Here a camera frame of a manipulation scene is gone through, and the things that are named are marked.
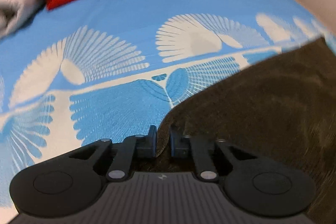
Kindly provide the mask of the brown corduroy pants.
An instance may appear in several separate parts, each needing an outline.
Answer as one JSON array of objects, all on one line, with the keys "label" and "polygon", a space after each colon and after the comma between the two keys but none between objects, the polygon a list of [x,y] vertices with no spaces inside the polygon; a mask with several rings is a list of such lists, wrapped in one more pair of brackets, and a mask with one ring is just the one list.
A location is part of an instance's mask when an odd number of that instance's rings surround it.
[{"label": "brown corduroy pants", "polygon": [[224,139],[310,174],[317,195],[307,214],[335,223],[335,54],[324,38],[276,55],[175,106],[158,129],[154,172],[169,162],[169,127]]}]

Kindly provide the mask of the blue white patterned bed sheet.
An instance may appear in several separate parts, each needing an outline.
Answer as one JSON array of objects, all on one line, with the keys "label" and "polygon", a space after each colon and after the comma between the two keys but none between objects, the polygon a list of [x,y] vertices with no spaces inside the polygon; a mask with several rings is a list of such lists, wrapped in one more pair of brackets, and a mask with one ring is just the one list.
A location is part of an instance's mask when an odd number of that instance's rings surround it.
[{"label": "blue white patterned bed sheet", "polygon": [[295,0],[77,0],[1,40],[1,223],[22,169],[159,125],[176,105],[335,35]]}]

